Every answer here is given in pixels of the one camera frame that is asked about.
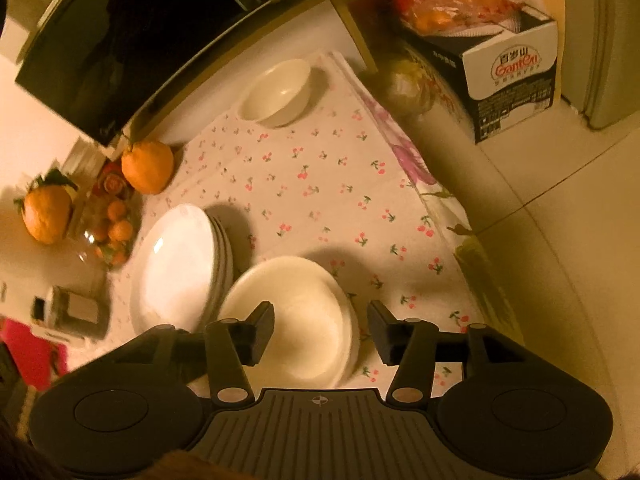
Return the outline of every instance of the floral placemat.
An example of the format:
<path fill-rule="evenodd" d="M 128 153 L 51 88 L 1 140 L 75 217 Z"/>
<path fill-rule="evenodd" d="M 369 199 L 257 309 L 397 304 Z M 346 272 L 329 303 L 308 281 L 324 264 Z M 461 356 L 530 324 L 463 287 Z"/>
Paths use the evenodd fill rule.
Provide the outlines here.
<path fill-rule="evenodd" d="M 185 146 L 168 189 L 145 202 L 132 260 L 158 218 L 193 203 L 226 229 L 236 277 L 283 254 L 316 261 L 346 293 L 360 323 L 358 363 L 341 387 L 376 386 L 384 396 L 395 369 L 382 364 L 370 339 L 369 301 L 382 301 L 399 319 L 419 317 L 448 332 L 482 320 L 454 255 L 466 217 L 459 205 L 448 212 L 427 206 L 425 197 L 446 190 L 383 108 L 351 80 L 344 59 L 331 53 L 310 60 L 321 91 L 294 124 L 269 130 L 228 112 Z M 447 214 L 462 223 L 443 224 Z M 447 229 L 450 224 L 456 227 Z M 112 276 L 108 338 L 72 356 L 72 367 L 133 337 L 129 267 Z M 459 364 L 438 364 L 433 394 L 459 380 Z"/>

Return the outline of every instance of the white bowl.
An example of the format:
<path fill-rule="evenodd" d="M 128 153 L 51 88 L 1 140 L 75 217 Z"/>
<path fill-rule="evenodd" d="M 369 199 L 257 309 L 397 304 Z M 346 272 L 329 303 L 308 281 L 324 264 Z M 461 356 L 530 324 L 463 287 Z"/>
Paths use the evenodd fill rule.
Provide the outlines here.
<path fill-rule="evenodd" d="M 311 96 L 311 65 L 289 59 L 272 66 L 249 85 L 238 106 L 238 117 L 276 128 L 290 123 Z"/>
<path fill-rule="evenodd" d="M 280 256 L 248 270 L 231 288 L 219 319 L 245 319 L 261 301 L 275 309 L 275 327 L 262 359 L 244 371 L 262 388 L 335 388 L 358 356 L 358 321 L 333 277 L 318 264 Z"/>
<path fill-rule="evenodd" d="M 137 334 L 158 324 L 197 329 L 224 262 L 202 209 L 181 204 L 151 228 L 132 261 L 131 322 Z"/>

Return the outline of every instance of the tiled floor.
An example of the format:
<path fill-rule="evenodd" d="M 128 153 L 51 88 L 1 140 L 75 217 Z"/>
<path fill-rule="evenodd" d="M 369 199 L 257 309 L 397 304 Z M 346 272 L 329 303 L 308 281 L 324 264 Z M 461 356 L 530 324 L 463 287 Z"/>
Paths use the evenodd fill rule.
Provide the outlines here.
<path fill-rule="evenodd" d="M 640 462 L 640 112 L 600 132 L 560 102 L 475 146 L 434 108 L 405 125 L 465 206 L 526 345 L 596 388 L 608 478 Z"/>

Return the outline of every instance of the orange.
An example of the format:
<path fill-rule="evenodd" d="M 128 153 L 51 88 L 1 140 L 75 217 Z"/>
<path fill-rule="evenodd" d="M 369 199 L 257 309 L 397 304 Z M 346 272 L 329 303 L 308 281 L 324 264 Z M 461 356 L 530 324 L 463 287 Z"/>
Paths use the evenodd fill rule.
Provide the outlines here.
<path fill-rule="evenodd" d="M 158 194 L 174 173 L 174 154 L 158 140 L 141 140 L 122 154 L 122 174 L 142 194 Z"/>
<path fill-rule="evenodd" d="M 115 242 L 126 242 L 133 236 L 133 225 L 128 220 L 119 220 L 109 228 L 109 238 Z"/>
<path fill-rule="evenodd" d="M 63 186 L 40 186 L 24 198 L 22 219 L 27 231 L 43 244 L 59 242 L 71 216 L 71 197 Z"/>
<path fill-rule="evenodd" d="M 109 237 L 109 222 L 106 218 L 103 218 L 99 222 L 97 222 L 89 231 L 94 237 L 94 241 L 96 242 L 105 242 Z"/>
<path fill-rule="evenodd" d="M 95 253 L 109 266 L 120 266 L 129 259 L 127 251 L 121 242 L 111 241 L 102 247 L 96 247 Z"/>
<path fill-rule="evenodd" d="M 112 222 L 117 222 L 127 214 L 127 205 L 123 200 L 117 198 L 107 207 L 107 216 Z"/>

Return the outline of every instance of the cardboard box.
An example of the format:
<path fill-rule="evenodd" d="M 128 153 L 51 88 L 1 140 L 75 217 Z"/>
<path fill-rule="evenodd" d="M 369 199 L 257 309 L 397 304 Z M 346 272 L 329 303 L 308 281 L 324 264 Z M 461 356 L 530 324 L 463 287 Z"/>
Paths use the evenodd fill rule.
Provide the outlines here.
<path fill-rule="evenodd" d="M 556 90 L 558 24 L 525 6 L 501 24 L 466 36 L 402 33 L 436 98 L 480 142 L 549 108 Z"/>

